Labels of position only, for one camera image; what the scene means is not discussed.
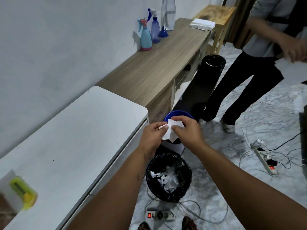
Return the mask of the person's right forearm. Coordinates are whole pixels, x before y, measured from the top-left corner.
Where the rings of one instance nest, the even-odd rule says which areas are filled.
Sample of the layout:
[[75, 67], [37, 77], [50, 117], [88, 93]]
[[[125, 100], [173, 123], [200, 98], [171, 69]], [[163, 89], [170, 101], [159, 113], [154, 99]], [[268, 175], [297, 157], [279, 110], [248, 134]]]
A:
[[203, 141], [190, 151], [204, 165], [246, 230], [307, 230], [307, 209], [248, 174]]

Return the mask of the person's right foot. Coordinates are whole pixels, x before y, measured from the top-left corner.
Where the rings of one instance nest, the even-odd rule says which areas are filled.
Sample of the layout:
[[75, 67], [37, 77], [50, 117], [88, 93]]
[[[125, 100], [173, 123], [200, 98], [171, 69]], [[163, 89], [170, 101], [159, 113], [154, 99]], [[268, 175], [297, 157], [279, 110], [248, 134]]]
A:
[[197, 228], [197, 225], [195, 224], [194, 220], [192, 220], [188, 216], [185, 216], [182, 220], [181, 230], [198, 230], [198, 228]]

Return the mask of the white paper sheet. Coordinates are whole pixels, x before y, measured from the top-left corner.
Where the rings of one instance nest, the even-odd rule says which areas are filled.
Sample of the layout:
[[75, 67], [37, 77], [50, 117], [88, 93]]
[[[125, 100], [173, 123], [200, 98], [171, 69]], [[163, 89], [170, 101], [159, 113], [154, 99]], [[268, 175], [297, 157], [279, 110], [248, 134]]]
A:
[[281, 72], [288, 86], [307, 81], [307, 62], [292, 63], [288, 59], [282, 58], [275, 62], [275, 67]]

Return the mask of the white paper piece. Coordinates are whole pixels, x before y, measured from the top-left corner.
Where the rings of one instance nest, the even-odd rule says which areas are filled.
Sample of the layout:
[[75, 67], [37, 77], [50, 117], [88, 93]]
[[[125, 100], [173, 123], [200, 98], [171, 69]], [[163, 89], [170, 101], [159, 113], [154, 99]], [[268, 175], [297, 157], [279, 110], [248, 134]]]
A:
[[162, 137], [162, 140], [169, 140], [171, 143], [174, 143], [178, 139], [178, 136], [172, 130], [171, 127], [172, 126], [179, 126], [181, 129], [185, 129], [185, 126], [183, 125], [182, 121], [175, 121], [175, 120], [172, 120], [172, 119], [168, 119], [167, 124], [160, 126], [159, 129], [161, 129], [164, 126], [168, 126], [168, 130], [164, 134], [164, 136]]

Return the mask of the wooden desk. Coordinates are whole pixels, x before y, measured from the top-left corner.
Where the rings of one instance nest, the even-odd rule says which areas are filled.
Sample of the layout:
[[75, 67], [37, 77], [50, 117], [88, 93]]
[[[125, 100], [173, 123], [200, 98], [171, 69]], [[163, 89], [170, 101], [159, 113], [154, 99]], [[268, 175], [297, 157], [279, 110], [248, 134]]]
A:
[[148, 122], [160, 122], [177, 104], [205, 56], [211, 31], [190, 27], [180, 18], [169, 36], [149, 51], [138, 51], [96, 83], [148, 110]]

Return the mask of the brown curtain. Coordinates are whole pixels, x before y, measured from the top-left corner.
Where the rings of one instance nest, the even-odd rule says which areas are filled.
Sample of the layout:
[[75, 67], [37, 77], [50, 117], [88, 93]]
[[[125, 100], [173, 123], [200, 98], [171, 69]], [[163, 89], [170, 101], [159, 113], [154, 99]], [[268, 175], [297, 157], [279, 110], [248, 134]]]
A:
[[250, 11], [257, 0], [226, 0], [227, 7], [235, 7], [234, 15], [231, 17], [226, 33], [226, 42], [230, 42], [237, 49], [243, 49], [253, 36], [251, 30], [246, 26]]

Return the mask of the long white power strip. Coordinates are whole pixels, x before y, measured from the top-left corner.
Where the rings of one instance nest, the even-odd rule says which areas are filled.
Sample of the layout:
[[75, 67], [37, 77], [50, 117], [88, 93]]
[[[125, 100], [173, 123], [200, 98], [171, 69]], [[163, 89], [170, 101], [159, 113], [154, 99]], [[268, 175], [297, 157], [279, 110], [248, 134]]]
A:
[[272, 159], [268, 149], [260, 148], [260, 147], [256, 148], [255, 146], [253, 146], [253, 143], [251, 143], [250, 146], [253, 152], [256, 154], [256, 156], [260, 160], [260, 162], [262, 163], [262, 165], [264, 166], [264, 168], [266, 169], [266, 171], [272, 176], [278, 176], [279, 173], [278, 173], [278, 170], [275, 168], [276, 166], [269, 167], [266, 163], [267, 160]]

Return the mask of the wooden stool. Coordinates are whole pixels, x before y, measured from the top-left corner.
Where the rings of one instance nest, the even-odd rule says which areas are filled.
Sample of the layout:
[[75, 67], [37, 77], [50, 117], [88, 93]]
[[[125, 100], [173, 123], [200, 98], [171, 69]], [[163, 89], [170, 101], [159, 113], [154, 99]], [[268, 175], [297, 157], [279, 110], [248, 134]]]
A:
[[206, 52], [209, 54], [219, 54], [235, 11], [236, 7], [210, 4], [206, 6], [202, 11], [200, 11], [196, 16], [194, 16], [194, 19], [205, 19], [215, 22], [216, 24], [215, 28], [213, 29], [213, 32], [215, 32], [213, 44], [208, 46], [206, 50]]

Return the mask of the black object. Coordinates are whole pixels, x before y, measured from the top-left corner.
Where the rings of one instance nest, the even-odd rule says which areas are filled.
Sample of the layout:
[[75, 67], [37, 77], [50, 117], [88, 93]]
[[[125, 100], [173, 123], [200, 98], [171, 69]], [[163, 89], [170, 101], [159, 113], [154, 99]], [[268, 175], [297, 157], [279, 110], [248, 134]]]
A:
[[305, 113], [299, 113], [299, 122], [301, 131], [301, 158], [302, 163], [307, 166], [307, 115]]

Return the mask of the person's left hand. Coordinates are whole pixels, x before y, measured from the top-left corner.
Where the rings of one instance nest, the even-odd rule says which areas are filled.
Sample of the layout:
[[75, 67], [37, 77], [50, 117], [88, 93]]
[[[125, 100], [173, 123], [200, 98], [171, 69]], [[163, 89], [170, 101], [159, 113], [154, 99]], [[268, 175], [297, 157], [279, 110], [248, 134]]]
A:
[[137, 147], [137, 150], [143, 154], [146, 161], [149, 161], [154, 157], [157, 148], [162, 142], [162, 137], [168, 130], [168, 126], [164, 126], [155, 131], [153, 124], [154, 123], [151, 123], [144, 128], [140, 138], [140, 143]]

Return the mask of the person's left forearm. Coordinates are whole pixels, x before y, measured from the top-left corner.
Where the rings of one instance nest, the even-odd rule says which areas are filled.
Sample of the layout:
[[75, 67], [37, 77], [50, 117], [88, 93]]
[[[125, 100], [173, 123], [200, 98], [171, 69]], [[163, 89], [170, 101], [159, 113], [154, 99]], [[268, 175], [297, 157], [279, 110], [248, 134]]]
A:
[[138, 146], [67, 230], [129, 230], [146, 167], [156, 149]]

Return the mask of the white cabinet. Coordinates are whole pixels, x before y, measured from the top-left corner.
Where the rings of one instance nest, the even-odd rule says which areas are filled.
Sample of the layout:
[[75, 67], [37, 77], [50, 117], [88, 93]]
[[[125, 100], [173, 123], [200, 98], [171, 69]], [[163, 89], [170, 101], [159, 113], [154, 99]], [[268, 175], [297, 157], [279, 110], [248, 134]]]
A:
[[0, 159], [38, 193], [4, 230], [66, 230], [136, 149], [148, 110], [94, 86]]

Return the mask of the person's right hand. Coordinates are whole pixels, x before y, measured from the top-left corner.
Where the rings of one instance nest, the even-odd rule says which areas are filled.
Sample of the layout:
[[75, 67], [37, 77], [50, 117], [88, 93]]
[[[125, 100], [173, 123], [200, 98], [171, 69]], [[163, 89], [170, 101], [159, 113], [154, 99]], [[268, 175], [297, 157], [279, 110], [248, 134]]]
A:
[[171, 119], [175, 121], [182, 121], [183, 125], [185, 126], [185, 137], [181, 138], [180, 141], [193, 154], [199, 156], [207, 144], [203, 140], [198, 122], [187, 116], [173, 116]]

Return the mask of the yellow green plastic object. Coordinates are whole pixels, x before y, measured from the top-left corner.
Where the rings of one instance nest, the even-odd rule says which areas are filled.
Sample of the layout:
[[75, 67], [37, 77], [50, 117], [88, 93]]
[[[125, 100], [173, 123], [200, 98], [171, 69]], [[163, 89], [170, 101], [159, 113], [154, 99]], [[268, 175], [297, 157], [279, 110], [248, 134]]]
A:
[[22, 177], [17, 176], [13, 178], [9, 185], [21, 199], [23, 210], [28, 210], [35, 205], [38, 198], [38, 193], [32, 189]]

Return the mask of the light blue spray bottle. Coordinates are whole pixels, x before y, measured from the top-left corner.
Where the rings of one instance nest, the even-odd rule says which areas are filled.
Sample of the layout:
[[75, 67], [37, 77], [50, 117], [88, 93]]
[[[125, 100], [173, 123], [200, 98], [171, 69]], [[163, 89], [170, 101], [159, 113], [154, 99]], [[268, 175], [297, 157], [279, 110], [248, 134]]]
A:
[[141, 50], [149, 51], [152, 49], [152, 39], [151, 39], [151, 33], [147, 27], [148, 21], [145, 19], [138, 19], [138, 23], [139, 23], [138, 33], [141, 33], [140, 34]]

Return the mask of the short white power strip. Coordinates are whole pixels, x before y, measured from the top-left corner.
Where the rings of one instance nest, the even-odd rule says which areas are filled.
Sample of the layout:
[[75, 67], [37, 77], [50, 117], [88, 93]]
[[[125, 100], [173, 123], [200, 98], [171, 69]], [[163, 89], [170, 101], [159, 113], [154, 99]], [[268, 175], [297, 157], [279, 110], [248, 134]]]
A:
[[161, 221], [174, 221], [176, 219], [176, 215], [172, 211], [168, 210], [149, 210], [145, 212], [146, 220], [161, 220]]

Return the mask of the purple spray bottle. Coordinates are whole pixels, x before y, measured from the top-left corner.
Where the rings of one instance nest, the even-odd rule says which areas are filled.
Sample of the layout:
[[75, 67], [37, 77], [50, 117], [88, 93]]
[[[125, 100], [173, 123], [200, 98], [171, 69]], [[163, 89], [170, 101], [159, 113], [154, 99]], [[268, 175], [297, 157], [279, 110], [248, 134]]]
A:
[[153, 21], [151, 24], [151, 39], [153, 44], [157, 44], [160, 42], [160, 24], [158, 22], [158, 17], [157, 17], [157, 11], [152, 8], [148, 8], [148, 19], [147, 21], [149, 22], [150, 19], [153, 17]]

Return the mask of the blue plastic bucket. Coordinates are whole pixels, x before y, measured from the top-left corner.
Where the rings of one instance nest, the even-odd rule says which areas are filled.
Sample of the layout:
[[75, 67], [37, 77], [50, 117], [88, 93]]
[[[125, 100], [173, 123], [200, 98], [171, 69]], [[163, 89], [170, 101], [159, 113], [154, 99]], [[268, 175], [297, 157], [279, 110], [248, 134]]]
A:
[[[171, 119], [171, 117], [173, 117], [173, 116], [187, 116], [187, 117], [193, 119], [192, 115], [190, 115], [188, 112], [182, 111], [182, 110], [175, 110], [175, 111], [169, 112], [169, 113], [165, 116], [164, 122], [167, 122], [167, 121], [168, 121], [169, 119]], [[172, 143], [172, 144], [180, 144], [180, 143], [181, 143], [181, 141], [180, 141], [179, 138], [176, 138], [176, 139], [174, 139], [174, 140], [172, 141], [172, 140], [170, 140], [169, 137], [168, 137], [168, 139], [163, 139], [163, 140], [165, 140], [165, 141], [168, 142], [168, 143]]]

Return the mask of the white folded cloth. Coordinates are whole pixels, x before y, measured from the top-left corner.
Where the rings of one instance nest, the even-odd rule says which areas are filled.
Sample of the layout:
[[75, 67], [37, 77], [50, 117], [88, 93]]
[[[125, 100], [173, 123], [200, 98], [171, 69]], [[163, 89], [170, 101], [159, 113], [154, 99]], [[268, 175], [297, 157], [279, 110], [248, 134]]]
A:
[[199, 29], [202, 31], [212, 31], [215, 26], [216, 26], [215, 22], [205, 20], [205, 19], [198, 19], [198, 18], [195, 18], [190, 23], [190, 28]]

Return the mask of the white paper scraps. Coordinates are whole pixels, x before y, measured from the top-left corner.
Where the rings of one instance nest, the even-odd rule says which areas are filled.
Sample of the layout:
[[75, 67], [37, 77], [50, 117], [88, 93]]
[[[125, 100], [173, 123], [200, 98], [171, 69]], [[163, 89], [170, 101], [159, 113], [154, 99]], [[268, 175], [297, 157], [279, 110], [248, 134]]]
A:
[[150, 176], [155, 178], [167, 193], [172, 193], [181, 186], [173, 166], [166, 166], [162, 172], [150, 171]]

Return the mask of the black lined trash bin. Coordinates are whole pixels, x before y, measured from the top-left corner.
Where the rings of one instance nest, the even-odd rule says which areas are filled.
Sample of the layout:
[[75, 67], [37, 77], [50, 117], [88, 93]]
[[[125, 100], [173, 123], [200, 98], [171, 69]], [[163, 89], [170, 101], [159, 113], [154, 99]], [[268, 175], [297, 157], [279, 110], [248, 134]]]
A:
[[[160, 183], [151, 178], [150, 171], [162, 172], [166, 166], [173, 166], [179, 178], [181, 186], [172, 193], [167, 193]], [[175, 152], [163, 152], [155, 156], [146, 169], [146, 182], [152, 194], [162, 201], [179, 203], [180, 199], [186, 195], [192, 181], [192, 170], [180, 154]]]

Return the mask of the tall black trash bin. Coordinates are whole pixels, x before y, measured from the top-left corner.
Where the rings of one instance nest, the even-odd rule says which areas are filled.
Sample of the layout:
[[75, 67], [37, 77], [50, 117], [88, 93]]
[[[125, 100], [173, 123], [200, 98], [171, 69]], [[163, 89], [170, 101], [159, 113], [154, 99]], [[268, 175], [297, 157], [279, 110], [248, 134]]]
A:
[[202, 85], [218, 79], [225, 68], [226, 60], [218, 54], [206, 55], [198, 67], [198, 80]]

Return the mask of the clear plastic bottle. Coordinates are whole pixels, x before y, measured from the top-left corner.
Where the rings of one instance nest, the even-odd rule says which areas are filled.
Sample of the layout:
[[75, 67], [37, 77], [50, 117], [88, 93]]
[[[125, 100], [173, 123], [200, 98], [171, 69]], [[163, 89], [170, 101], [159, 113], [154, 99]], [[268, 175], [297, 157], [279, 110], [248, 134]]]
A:
[[173, 31], [176, 20], [176, 4], [175, 0], [162, 0], [161, 5], [161, 26], [166, 31]]

